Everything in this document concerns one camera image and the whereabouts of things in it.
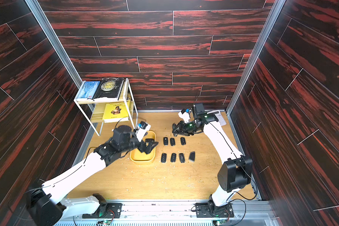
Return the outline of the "yellow storage box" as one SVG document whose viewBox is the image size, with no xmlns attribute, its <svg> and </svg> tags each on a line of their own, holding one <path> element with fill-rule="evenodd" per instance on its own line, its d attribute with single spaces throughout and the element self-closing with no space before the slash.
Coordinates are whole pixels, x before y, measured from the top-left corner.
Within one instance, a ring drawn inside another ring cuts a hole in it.
<svg viewBox="0 0 339 226">
<path fill-rule="evenodd" d="M 144 136 L 143 141 L 148 138 L 152 138 L 156 141 L 156 134 L 153 131 L 148 131 L 147 135 Z M 156 148 L 154 148 L 150 154 L 141 153 L 138 149 L 131 151 L 130 159 L 135 164 L 150 164 L 154 161 L 156 156 Z"/>
</svg>

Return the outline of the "black book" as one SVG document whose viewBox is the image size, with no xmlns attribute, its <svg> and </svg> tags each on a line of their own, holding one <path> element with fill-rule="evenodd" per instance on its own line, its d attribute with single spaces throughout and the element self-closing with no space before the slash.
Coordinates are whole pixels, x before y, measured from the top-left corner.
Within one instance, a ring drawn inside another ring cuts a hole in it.
<svg viewBox="0 0 339 226">
<path fill-rule="evenodd" d="M 94 94 L 95 101 L 117 101 L 120 97 L 124 78 L 103 78 Z"/>
</svg>

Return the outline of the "dark grey car key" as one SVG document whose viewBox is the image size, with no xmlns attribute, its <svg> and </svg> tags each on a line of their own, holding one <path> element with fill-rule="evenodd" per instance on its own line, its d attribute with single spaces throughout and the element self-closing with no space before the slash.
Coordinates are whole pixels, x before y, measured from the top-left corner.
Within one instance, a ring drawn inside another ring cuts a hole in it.
<svg viewBox="0 0 339 226">
<path fill-rule="evenodd" d="M 195 161 L 195 152 L 191 152 L 191 153 L 189 154 L 188 160 L 189 160 L 190 162 L 194 162 L 194 161 Z"/>
</svg>

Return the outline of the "white calculator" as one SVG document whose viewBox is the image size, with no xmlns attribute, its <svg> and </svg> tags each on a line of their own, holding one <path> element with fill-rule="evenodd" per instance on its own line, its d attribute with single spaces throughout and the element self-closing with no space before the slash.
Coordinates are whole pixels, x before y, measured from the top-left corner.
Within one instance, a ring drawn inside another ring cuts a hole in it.
<svg viewBox="0 0 339 226">
<path fill-rule="evenodd" d="M 217 117 L 218 122 L 220 123 L 221 126 L 225 126 L 227 124 L 226 120 L 224 119 L 220 111 L 215 111 L 214 114 Z"/>
</svg>

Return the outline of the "black three-button car key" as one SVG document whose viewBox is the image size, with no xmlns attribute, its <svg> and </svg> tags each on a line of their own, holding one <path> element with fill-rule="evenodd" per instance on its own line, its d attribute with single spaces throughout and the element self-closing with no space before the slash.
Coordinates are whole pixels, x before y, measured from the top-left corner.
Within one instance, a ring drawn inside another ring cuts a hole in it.
<svg viewBox="0 0 339 226">
<path fill-rule="evenodd" d="M 170 162 L 171 163 L 175 163 L 177 159 L 177 154 L 176 153 L 172 153 L 171 154 L 171 158 L 170 158 Z"/>
</svg>

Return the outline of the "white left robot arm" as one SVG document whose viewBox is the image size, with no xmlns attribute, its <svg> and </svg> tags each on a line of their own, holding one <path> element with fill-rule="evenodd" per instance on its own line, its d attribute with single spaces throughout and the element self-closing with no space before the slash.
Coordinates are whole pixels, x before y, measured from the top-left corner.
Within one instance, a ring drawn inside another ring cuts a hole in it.
<svg viewBox="0 0 339 226">
<path fill-rule="evenodd" d="M 119 126 L 114 129 L 113 136 L 108 141 L 96 147 L 84 160 L 41 186 L 30 188 L 26 208 L 35 224 L 53 226 L 62 218 L 83 214 L 105 217 L 108 212 L 107 202 L 101 195 L 68 199 L 67 194 L 132 150 L 150 154 L 158 145 L 156 141 L 143 141 L 150 128 L 144 121 L 134 130 L 127 125 Z"/>
</svg>

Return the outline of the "aluminium corner post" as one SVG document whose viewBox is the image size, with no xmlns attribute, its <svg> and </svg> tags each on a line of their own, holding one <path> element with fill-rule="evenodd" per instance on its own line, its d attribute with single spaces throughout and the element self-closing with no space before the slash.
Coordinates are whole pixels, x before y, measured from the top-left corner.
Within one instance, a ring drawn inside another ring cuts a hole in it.
<svg viewBox="0 0 339 226">
<path fill-rule="evenodd" d="M 75 69 L 71 59 L 69 58 L 67 52 L 65 51 L 62 43 L 60 42 L 57 34 L 55 33 L 52 25 L 50 24 L 47 16 L 42 10 L 39 2 L 37 0 L 24 0 L 28 8 L 32 12 L 39 26 L 46 35 L 48 41 L 54 48 L 59 59 L 63 63 L 64 67 L 68 71 L 70 77 L 72 78 L 74 84 L 79 88 L 82 85 L 82 79 L 80 78 L 77 70 Z"/>
<path fill-rule="evenodd" d="M 266 19 L 266 22 L 264 24 L 264 27 L 258 37 L 258 40 L 254 46 L 254 49 L 249 57 L 248 63 L 243 71 L 242 77 L 239 81 L 239 84 L 234 92 L 234 95 L 232 97 L 232 100 L 230 101 L 227 109 L 226 109 L 226 113 L 228 118 L 230 118 L 230 114 L 232 113 L 232 110 L 238 100 L 238 98 L 241 95 L 242 90 L 245 87 L 245 84 L 251 74 L 251 71 L 265 45 L 266 40 L 268 39 L 273 26 L 278 18 L 278 16 L 280 15 L 280 12 L 285 4 L 286 0 L 277 0 L 274 2 L 273 7 L 271 8 L 269 15 Z"/>
</svg>

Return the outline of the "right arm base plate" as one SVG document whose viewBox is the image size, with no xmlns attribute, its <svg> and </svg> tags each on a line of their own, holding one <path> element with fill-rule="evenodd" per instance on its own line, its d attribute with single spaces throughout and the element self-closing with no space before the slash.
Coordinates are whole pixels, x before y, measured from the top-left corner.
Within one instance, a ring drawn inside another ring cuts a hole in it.
<svg viewBox="0 0 339 226">
<path fill-rule="evenodd" d="M 234 212 L 232 204 L 227 203 L 221 207 L 216 206 L 213 201 L 197 202 L 192 212 L 196 213 L 197 218 L 233 218 Z"/>
</svg>

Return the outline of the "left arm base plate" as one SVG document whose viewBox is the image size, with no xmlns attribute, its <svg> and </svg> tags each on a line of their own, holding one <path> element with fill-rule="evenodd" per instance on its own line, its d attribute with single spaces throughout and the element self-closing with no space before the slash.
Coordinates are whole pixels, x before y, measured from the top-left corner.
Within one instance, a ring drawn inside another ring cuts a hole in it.
<svg viewBox="0 0 339 226">
<path fill-rule="evenodd" d="M 83 219 L 116 219 L 120 218 L 122 211 L 122 203 L 106 203 L 100 204 L 99 208 L 92 214 L 83 214 Z"/>
</svg>

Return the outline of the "black silver Porsche key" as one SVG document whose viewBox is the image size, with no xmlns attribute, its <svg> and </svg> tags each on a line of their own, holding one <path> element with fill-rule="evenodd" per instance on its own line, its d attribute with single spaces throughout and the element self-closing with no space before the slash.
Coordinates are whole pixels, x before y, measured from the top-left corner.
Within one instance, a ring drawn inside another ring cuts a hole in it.
<svg viewBox="0 0 339 226">
<path fill-rule="evenodd" d="M 146 138 L 145 142 L 154 142 L 154 139 L 153 138 Z"/>
</svg>

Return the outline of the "yellow book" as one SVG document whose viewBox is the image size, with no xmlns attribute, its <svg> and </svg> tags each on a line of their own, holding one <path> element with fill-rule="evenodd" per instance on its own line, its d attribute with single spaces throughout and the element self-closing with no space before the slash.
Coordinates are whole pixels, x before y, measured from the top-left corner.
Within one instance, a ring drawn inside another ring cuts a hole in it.
<svg viewBox="0 0 339 226">
<path fill-rule="evenodd" d="M 124 102 L 111 102 L 111 103 L 100 103 L 96 104 L 95 109 L 91 116 L 91 122 L 104 122 L 112 123 L 119 121 L 129 121 L 129 114 L 133 113 L 132 101 L 127 102 L 127 109 Z"/>
</svg>

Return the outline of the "blue book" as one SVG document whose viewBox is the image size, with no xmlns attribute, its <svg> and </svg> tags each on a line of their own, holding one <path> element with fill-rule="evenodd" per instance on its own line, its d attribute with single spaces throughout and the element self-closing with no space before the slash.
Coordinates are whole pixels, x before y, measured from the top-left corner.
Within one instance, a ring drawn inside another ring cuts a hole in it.
<svg viewBox="0 0 339 226">
<path fill-rule="evenodd" d="M 84 82 L 77 95 L 78 100 L 93 99 L 100 81 Z"/>
</svg>

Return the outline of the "aluminium right corner post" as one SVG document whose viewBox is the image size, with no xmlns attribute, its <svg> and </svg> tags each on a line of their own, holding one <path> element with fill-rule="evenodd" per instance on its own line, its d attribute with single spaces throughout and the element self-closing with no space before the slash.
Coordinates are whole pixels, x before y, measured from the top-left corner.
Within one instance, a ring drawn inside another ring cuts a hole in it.
<svg viewBox="0 0 339 226">
<path fill-rule="evenodd" d="M 234 92 L 234 95 L 232 97 L 232 100 L 230 101 L 227 109 L 226 109 L 226 113 L 228 118 L 230 118 L 230 114 L 232 113 L 232 110 L 238 100 L 238 98 L 241 95 L 242 90 L 245 87 L 245 84 L 251 74 L 251 71 L 265 45 L 266 40 L 268 39 L 273 26 L 278 18 L 278 16 L 280 15 L 280 12 L 285 4 L 286 0 L 277 0 L 274 2 L 273 7 L 271 8 L 269 15 L 266 19 L 266 22 L 264 24 L 264 27 L 258 37 L 258 40 L 254 46 L 254 49 L 249 57 L 248 63 L 243 71 L 242 77 L 239 81 L 239 84 Z"/>
</svg>

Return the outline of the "silver-edged car key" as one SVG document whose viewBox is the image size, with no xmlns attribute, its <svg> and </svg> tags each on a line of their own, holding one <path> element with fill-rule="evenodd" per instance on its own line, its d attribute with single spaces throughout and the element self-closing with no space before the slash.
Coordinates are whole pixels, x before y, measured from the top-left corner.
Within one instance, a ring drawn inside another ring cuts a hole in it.
<svg viewBox="0 0 339 226">
<path fill-rule="evenodd" d="M 185 156 L 184 156 L 184 154 L 183 153 L 180 153 L 179 154 L 179 161 L 181 162 L 181 163 L 185 163 Z"/>
</svg>

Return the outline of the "aluminium left corner post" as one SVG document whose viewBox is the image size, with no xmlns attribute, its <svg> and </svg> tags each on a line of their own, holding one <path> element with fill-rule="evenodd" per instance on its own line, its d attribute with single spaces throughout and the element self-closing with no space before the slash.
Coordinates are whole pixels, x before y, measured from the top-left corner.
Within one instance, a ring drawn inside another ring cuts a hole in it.
<svg viewBox="0 0 339 226">
<path fill-rule="evenodd" d="M 28 8 L 32 12 L 39 26 L 46 35 L 48 41 L 54 48 L 59 59 L 63 63 L 64 67 L 68 71 L 70 77 L 72 78 L 74 84 L 79 88 L 82 85 L 82 79 L 80 78 L 77 70 L 75 69 L 71 59 L 69 58 L 67 52 L 65 51 L 62 43 L 60 42 L 57 34 L 55 33 L 52 25 L 50 24 L 47 16 L 42 10 L 39 2 L 37 0 L 24 0 Z"/>
</svg>

